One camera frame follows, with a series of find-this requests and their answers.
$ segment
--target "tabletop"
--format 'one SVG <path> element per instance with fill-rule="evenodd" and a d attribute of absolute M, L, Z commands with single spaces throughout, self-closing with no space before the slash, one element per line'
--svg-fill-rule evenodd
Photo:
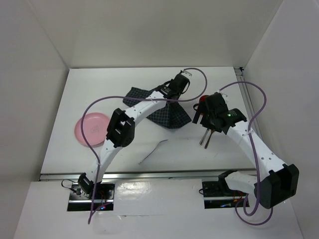
<path fill-rule="evenodd" d="M 94 100 L 105 96 L 124 96 L 137 87 L 150 90 L 174 78 L 183 67 L 169 68 L 112 68 L 71 69 L 66 81 L 50 142 L 45 155 L 42 174 L 81 173 L 94 162 L 88 147 L 82 146 L 74 135 L 74 127 L 84 110 Z M 237 81 L 232 67 L 200 67 L 207 75 L 206 95 Z M 188 91 L 180 99 L 198 95 L 204 88 L 204 78 L 197 71 Z M 244 100 L 238 85 L 223 91 L 229 109 L 238 108 L 247 116 Z M 193 102 L 180 103 L 191 119 L 195 111 Z M 109 99 L 94 105 L 89 113 L 100 112 L 111 117 L 116 108 L 128 108 L 120 99 Z M 180 129 L 167 129 L 148 119 L 143 120 L 135 131 L 134 141 L 114 158 L 107 172 L 185 171 L 253 168 L 253 164 L 241 148 L 228 136 L 214 133 L 207 149 L 199 142 L 205 133 L 200 124 L 188 123 Z M 154 153 L 139 164 L 161 140 Z"/>

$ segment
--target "checkered cloth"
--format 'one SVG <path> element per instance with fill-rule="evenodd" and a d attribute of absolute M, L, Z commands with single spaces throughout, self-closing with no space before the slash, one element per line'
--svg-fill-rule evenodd
<path fill-rule="evenodd" d="M 147 91 L 132 87 L 126 96 L 145 99 L 150 96 L 153 91 L 154 89 Z M 139 101 L 123 99 L 123 103 L 129 107 L 132 107 L 139 103 Z M 191 122 L 190 117 L 178 102 L 167 102 L 164 108 L 155 111 L 147 118 L 154 123 L 169 129 L 181 128 L 185 124 Z"/>

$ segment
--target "black cable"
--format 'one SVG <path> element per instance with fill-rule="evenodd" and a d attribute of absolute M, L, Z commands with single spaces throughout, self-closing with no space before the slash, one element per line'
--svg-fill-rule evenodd
<path fill-rule="evenodd" d="M 69 189 L 69 190 L 71 190 L 73 193 L 76 193 L 76 190 L 75 190 L 75 189 L 73 189 L 73 188 L 68 188 L 68 187 L 65 187 L 65 186 L 63 185 L 63 182 L 64 182 L 65 180 L 68 180 L 68 181 L 70 181 L 70 182 L 72 182 L 72 183 L 76 183 L 76 182 L 74 182 L 74 181 L 72 181 L 72 180 L 70 180 L 70 179 L 63 179 L 62 182 L 61 182 L 61 186 L 62 186 L 63 188 Z"/>

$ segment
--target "cable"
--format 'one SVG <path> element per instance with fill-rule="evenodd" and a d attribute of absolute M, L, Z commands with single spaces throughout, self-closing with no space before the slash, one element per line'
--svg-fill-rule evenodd
<path fill-rule="evenodd" d="M 63 185 L 63 182 L 64 182 L 65 180 L 70 181 L 70 182 L 72 182 L 72 183 L 76 183 L 76 182 L 74 182 L 74 181 L 72 181 L 72 180 L 70 180 L 70 179 L 63 179 L 62 182 L 61 182 L 61 186 L 62 186 L 63 188 L 69 189 L 69 190 L 71 190 L 73 193 L 76 193 L 76 190 L 75 190 L 75 189 L 73 189 L 73 188 L 68 188 L 68 187 L 65 187 L 65 186 Z"/>
<path fill-rule="evenodd" d="M 263 105 L 261 106 L 261 108 L 257 111 L 257 113 L 252 116 L 252 118 L 250 119 L 249 123 L 248 123 L 248 129 L 247 131 L 250 132 L 250 129 L 251 129 L 251 125 L 253 123 L 253 121 L 255 120 L 255 118 L 261 113 L 261 111 L 263 111 L 263 109 L 265 108 L 266 106 L 266 103 L 267 103 L 267 97 L 266 97 L 266 93 L 263 91 L 263 89 L 261 89 L 258 85 L 252 83 L 252 82 L 248 82 L 248 81 L 237 81 L 237 82 L 233 82 L 233 83 L 230 83 L 224 87 L 222 87 L 219 91 L 222 91 L 224 90 L 225 88 L 229 87 L 229 86 L 232 86 L 232 85 L 235 85 L 235 84 L 247 84 L 247 85 L 252 85 L 254 87 L 256 87 L 264 96 L 264 103 Z M 256 151 L 256 147 L 255 147 L 255 143 L 254 143 L 254 140 L 253 140 L 253 137 L 251 135 L 251 133 L 248 134 L 249 135 L 249 139 L 250 139 L 250 143 L 251 143 L 251 146 L 252 146 L 252 149 L 253 149 L 253 153 L 254 153 L 254 158 L 255 158 L 255 165 L 256 165 L 256 172 L 257 172 L 257 196 L 256 196 L 256 204 L 255 204 L 255 207 L 253 209 L 252 212 L 248 213 L 247 210 L 246 210 L 246 203 L 247 203 L 247 200 L 248 200 L 248 194 L 246 194 L 246 197 L 244 199 L 244 207 L 243 207 L 243 210 L 244 210 L 244 213 L 245 215 L 247 216 L 252 216 L 256 213 L 257 209 L 258 209 L 258 206 L 259 206 L 259 202 L 260 202 L 260 169 L 259 169 L 259 162 L 258 162 L 258 156 L 257 156 L 257 151 Z M 235 211 L 236 211 L 236 214 L 237 216 L 245 223 L 249 224 L 249 225 L 253 225 L 253 226 L 259 226 L 259 225 L 262 225 L 262 224 L 265 224 L 266 222 L 268 222 L 273 214 L 273 208 L 271 208 L 271 213 L 269 215 L 269 217 L 262 223 L 257 223 L 257 224 L 252 224 L 246 220 L 244 220 L 238 213 L 237 211 L 237 207 L 238 207 L 238 204 L 239 202 L 236 204 L 235 206 Z"/>
<path fill-rule="evenodd" d="M 196 100 L 197 98 L 201 97 L 204 92 L 206 91 L 207 89 L 207 84 L 208 84 L 208 80 L 207 80 L 207 77 L 205 75 L 205 73 L 198 69 L 198 68 L 195 68 L 195 67 L 189 67 L 189 68 L 185 68 L 184 71 L 187 71 L 187 70 L 196 70 L 196 71 L 199 71 L 205 78 L 205 87 L 203 89 L 203 91 L 196 97 L 194 98 L 191 98 L 191 99 L 188 99 L 188 100 L 173 100 L 173 99 L 157 99 L 157 101 L 167 101 L 167 102 L 190 102 L 190 101 L 193 101 L 193 100 Z M 132 97 L 125 97 L 125 96 L 106 96 L 106 97 L 102 97 L 102 98 L 99 98 L 97 99 L 96 101 L 92 102 L 87 108 L 86 110 L 84 111 L 83 113 L 83 116 L 82 116 L 82 119 L 81 119 L 81 133 L 82 133 L 82 136 L 83 136 L 83 139 L 85 141 L 85 143 L 88 145 L 88 147 L 90 148 L 90 150 L 93 152 L 93 154 L 95 155 L 96 159 L 97 159 L 97 163 L 98 163 L 98 167 L 97 167 L 97 171 L 96 171 L 96 177 L 95 177 L 95 181 L 94 181 L 94 186 L 93 186 L 93 195 L 92 195 L 92 202 L 91 202 L 91 210 L 90 210 L 90 217 L 89 217 L 89 220 L 88 220 L 88 224 L 91 223 L 91 219 L 92 219 L 92 216 L 93 214 L 95 213 L 96 210 L 93 210 L 93 207 L 94 207 L 94 196 L 95 196 L 95 192 L 96 192 L 96 184 L 97 184 L 97 180 L 98 180 L 98 175 L 99 175 L 99 171 L 100 171 L 100 158 L 98 156 L 98 154 L 96 153 L 96 151 L 94 150 L 94 148 L 90 145 L 90 143 L 88 142 L 87 138 L 85 137 L 85 134 L 84 134 L 84 130 L 83 130 L 83 122 L 84 122 L 84 117 L 86 115 L 86 113 L 88 112 L 88 110 L 96 103 L 100 102 L 100 101 L 103 101 L 103 100 L 107 100 L 107 99 L 126 99 L 126 100 L 135 100 L 135 101 L 152 101 L 151 99 L 139 99 L 139 98 L 132 98 Z"/>

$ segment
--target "white wall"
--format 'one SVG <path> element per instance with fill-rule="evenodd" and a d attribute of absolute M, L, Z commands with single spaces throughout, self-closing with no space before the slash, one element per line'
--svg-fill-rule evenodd
<path fill-rule="evenodd" d="M 318 238 L 319 3 L 284 0 L 244 71 L 268 106 L 258 118 L 266 143 L 300 170 L 292 198 L 306 239 Z M 255 108 L 262 97 L 251 89 Z"/>
<path fill-rule="evenodd" d="M 244 66 L 282 0 L 28 0 L 68 66 Z"/>
<path fill-rule="evenodd" d="M 67 68 L 23 0 L 0 7 L 0 235 L 12 238 L 36 180 Z"/>

